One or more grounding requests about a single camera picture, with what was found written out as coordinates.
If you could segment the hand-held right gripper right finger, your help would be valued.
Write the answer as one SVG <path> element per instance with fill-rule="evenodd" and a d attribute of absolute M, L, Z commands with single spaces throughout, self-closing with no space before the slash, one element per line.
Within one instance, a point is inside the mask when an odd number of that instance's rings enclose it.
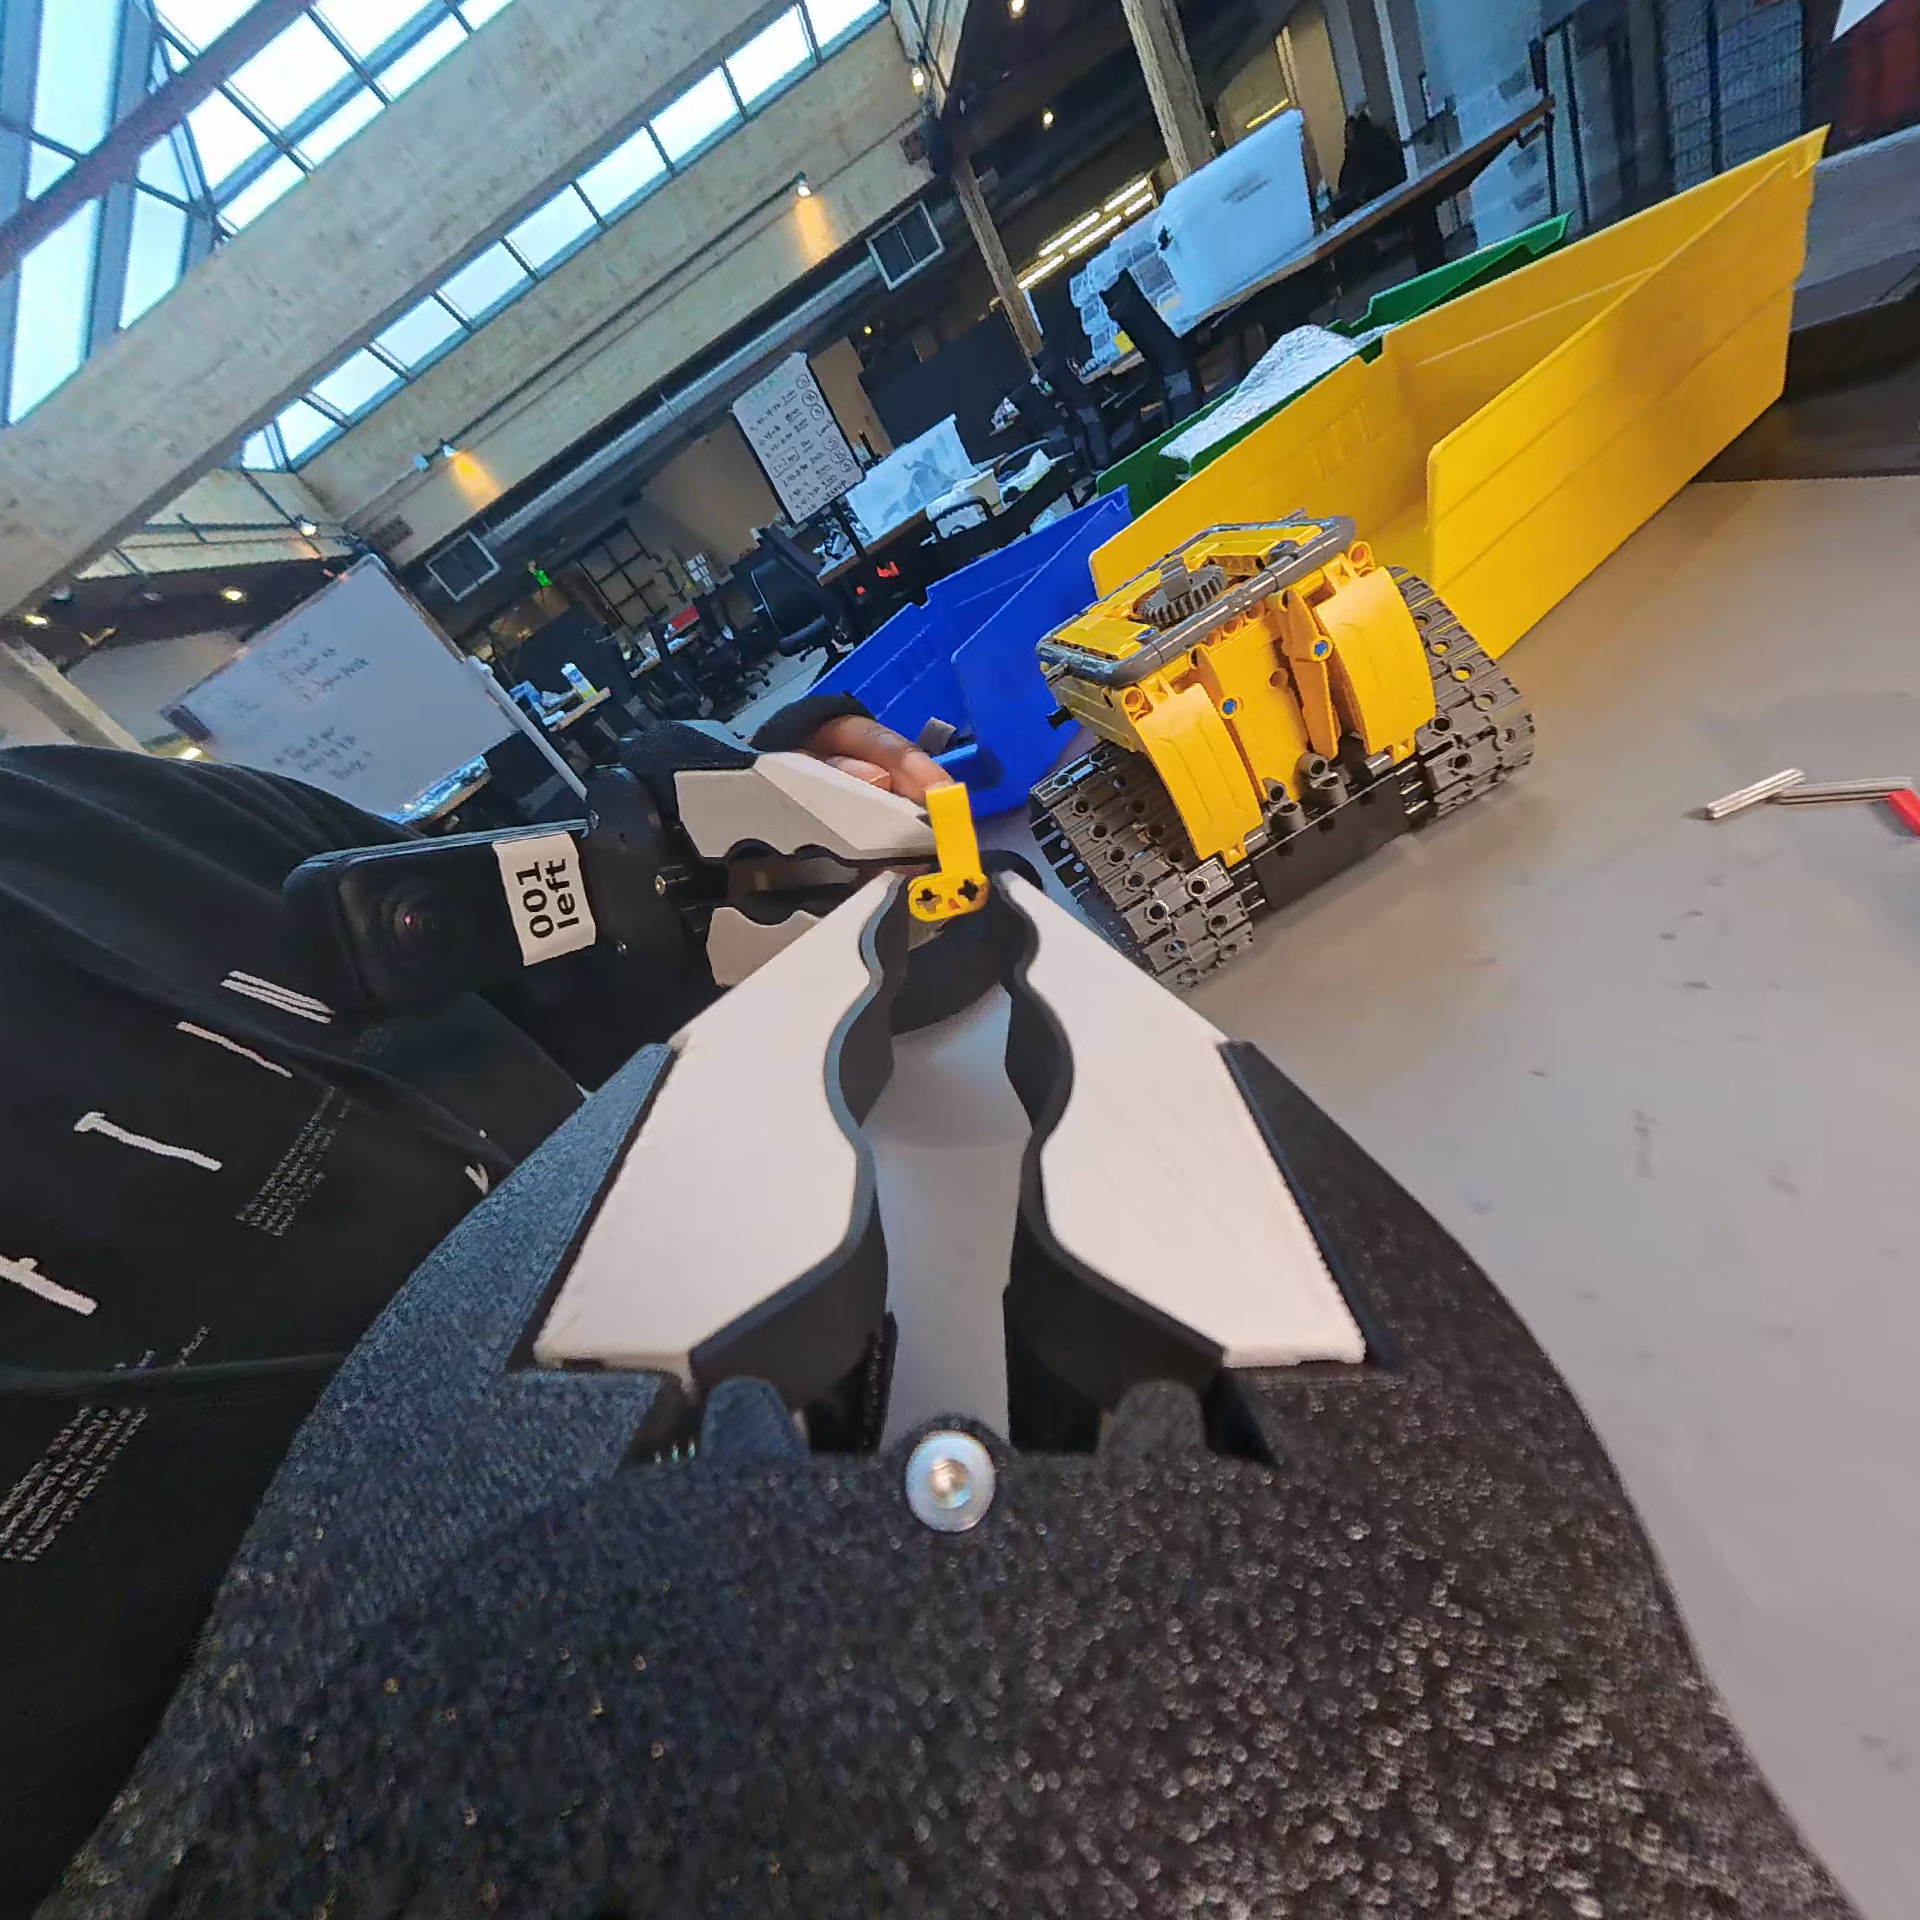
<path fill-rule="evenodd" d="M 1362 1361 L 1228 1038 L 1035 882 L 1002 879 L 1003 1070 L 1029 1122 L 1009 1319 L 1063 1382 Z"/>

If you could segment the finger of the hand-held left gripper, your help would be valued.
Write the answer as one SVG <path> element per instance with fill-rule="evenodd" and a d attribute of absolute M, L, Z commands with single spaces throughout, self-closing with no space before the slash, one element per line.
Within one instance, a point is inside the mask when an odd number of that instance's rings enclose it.
<path fill-rule="evenodd" d="M 871 876 L 927 869 L 937 852 L 919 802 L 797 751 L 682 770 L 680 824 L 704 861 L 775 856 Z"/>
<path fill-rule="evenodd" d="M 775 986 L 864 993 L 875 977 L 873 935 L 899 893 L 852 893 L 835 906 L 803 906 L 779 921 L 753 918 L 732 902 L 712 912 L 706 962 L 715 986 L 732 991 L 773 968 Z"/>

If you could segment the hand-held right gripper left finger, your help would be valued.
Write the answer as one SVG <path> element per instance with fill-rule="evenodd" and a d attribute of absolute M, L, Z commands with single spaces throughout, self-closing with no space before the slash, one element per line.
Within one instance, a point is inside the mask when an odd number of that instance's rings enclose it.
<path fill-rule="evenodd" d="M 863 1133 L 895 1070 L 906 882 L 884 872 L 698 1015 L 560 1268 L 544 1368 L 828 1396 L 882 1333 Z"/>

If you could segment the yellow brick piece grey axle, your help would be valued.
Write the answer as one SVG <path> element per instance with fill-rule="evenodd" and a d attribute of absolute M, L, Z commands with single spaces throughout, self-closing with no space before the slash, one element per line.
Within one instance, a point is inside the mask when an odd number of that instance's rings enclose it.
<path fill-rule="evenodd" d="M 980 912 L 993 893 L 986 872 L 970 791 L 961 782 L 935 783 L 923 798 L 933 836 L 933 866 L 908 886 L 909 917 L 940 927 Z"/>

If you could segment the yellow tracked brick vehicle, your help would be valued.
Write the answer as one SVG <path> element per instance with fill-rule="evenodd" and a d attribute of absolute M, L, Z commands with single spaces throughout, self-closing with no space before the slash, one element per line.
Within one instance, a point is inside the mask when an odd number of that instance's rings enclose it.
<path fill-rule="evenodd" d="M 1340 513 L 1223 520 L 1037 647 L 1090 744 L 1032 788 L 1047 864 L 1175 991 L 1261 918 L 1531 764 L 1520 687 Z"/>

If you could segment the grey desk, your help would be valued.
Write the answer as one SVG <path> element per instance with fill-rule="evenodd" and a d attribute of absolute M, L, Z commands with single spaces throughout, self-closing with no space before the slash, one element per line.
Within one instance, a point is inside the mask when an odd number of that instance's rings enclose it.
<path fill-rule="evenodd" d="M 1776 1794 L 1915 1916 L 1915 478 L 1696 485 L 1509 655 L 1533 764 L 1192 997 L 1499 1284 Z"/>

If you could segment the person's left hand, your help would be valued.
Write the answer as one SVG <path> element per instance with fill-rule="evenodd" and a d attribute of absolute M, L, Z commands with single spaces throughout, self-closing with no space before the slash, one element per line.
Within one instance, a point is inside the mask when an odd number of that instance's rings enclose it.
<path fill-rule="evenodd" d="M 796 746 L 831 767 L 922 805 L 927 793 L 953 777 L 912 738 L 892 730 L 866 713 L 839 713 L 820 721 Z"/>

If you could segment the blue plastic bin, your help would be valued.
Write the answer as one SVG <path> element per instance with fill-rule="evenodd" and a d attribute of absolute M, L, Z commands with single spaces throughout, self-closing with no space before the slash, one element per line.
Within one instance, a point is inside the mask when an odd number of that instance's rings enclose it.
<path fill-rule="evenodd" d="M 1096 604 L 1090 560 L 1132 518 L 1117 488 L 961 567 L 860 642 L 817 692 L 849 694 L 903 735 L 931 719 L 951 724 L 957 741 L 943 765 L 970 788 L 973 815 L 1024 809 L 1081 734 L 1052 721 L 1058 702 L 1037 647 Z"/>

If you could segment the whiteboard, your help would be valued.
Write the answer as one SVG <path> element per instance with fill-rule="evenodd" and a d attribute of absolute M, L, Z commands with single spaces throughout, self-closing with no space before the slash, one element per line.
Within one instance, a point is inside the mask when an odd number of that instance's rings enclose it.
<path fill-rule="evenodd" d="M 161 713 L 217 761 L 384 817 L 523 734 L 383 560 L 349 564 Z"/>

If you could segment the white printed sign board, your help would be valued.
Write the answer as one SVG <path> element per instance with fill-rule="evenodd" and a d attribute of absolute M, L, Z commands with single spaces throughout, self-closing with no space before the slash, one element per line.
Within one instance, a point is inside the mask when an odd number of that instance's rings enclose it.
<path fill-rule="evenodd" d="M 793 526 L 817 518 L 864 478 L 805 351 L 788 351 L 736 394 L 732 417 Z"/>

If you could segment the white plastic bag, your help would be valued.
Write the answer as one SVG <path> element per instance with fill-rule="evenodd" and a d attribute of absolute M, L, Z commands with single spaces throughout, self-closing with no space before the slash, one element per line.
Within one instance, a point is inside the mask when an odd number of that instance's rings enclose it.
<path fill-rule="evenodd" d="M 1332 326 L 1306 325 L 1285 332 L 1226 397 L 1159 447 L 1161 460 L 1186 473 L 1202 468 L 1312 385 L 1360 359 L 1360 351 L 1360 340 Z"/>

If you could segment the yellow plastic bin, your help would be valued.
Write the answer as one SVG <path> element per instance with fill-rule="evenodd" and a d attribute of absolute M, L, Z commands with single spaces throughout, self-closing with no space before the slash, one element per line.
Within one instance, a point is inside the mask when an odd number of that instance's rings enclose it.
<path fill-rule="evenodd" d="M 1783 394 L 1826 135 L 1393 328 L 1105 542 L 1096 592 L 1216 522 L 1344 513 L 1503 655 Z"/>

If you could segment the long background table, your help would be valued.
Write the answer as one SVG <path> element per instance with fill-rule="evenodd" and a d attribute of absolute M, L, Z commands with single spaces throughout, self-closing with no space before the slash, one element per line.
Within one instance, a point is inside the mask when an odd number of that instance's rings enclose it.
<path fill-rule="evenodd" d="M 1407 226 L 1413 233 L 1416 257 L 1423 272 L 1428 272 L 1442 257 L 1435 223 L 1441 201 L 1471 190 L 1487 167 L 1491 167 L 1509 146 L 1524 149 L 1528 143 L 1548 136 L 1553 130 L 1553 106 L 1553 94 L 1541 94 L 1528 106 L 1505 118 L 1493 132 L 1481 135 L 1474 143 L 1442 158 L 1427 170 L 1408 176 L 1391 192 L 1362 202 L 1348 217 L 1316 233 L 1311 246 L 1293 250 L 1272 272 L 1231 289 L 1223 300 L 1204 308 L 1192 328 L 1215 328 L 1244 306 L 1265 301 L 1300 277 L 1330 266 L 1348 254 L 1359 240 L 1383 226 Z"/>

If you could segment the green plastic bin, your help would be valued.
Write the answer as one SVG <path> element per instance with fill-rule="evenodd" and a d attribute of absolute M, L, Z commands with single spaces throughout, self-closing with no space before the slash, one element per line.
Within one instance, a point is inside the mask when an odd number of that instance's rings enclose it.
<path fill-rule="evenodd" d="M 1385 346 L 1385 338 L 1391 332 L 1410 325 L 1413 320 L 1424 317 L 1439 306 L 1452 303 L 1458 297 L 1472 295 L 1511 272 L 1519 272 L 1548 254 L 1564 246 L 1568 240 L 1568 215 L 1553 215 L 1545 221 L 1531 223 L 1520 233 L 1480 246 L 1447 264 L 1424 272 L 1416 278 L 1407 278 L 1369 300 L 1369 303 L 1360 311 L 1355 320 L 1337 320 L 1325 328 L 1344 332 L 1347 336 L 1360 340 L 1362 351 L 1360 359 L 1354 364 L 1375 364 Z M 1200 416 L 1212 401 L 1226 397 L 1226 392 L 1212 397 L 1196 416 Z M 1098 496 L 1123 493 L 1127 506 L 1135 516 L 1159 504 L 1172 488 L 1178 488 L 1184 480 L 1193 478 L 1202 468 L 1212 465 L 1221 460 L 1228 450 L 1247 440 L 1253 432 L 1244 439 L 1232 442 L 1226 452 L 1215 456 L 1197 471 L 1184 471 L 1172 462 L 1161 460 L 1161 445 L 1184 426 L 1175 424 L 1168 432 L 1159 434 L 1144 447 L 1124 455 L 1113 465 L 1108 465 L 1096 480 Z"/>

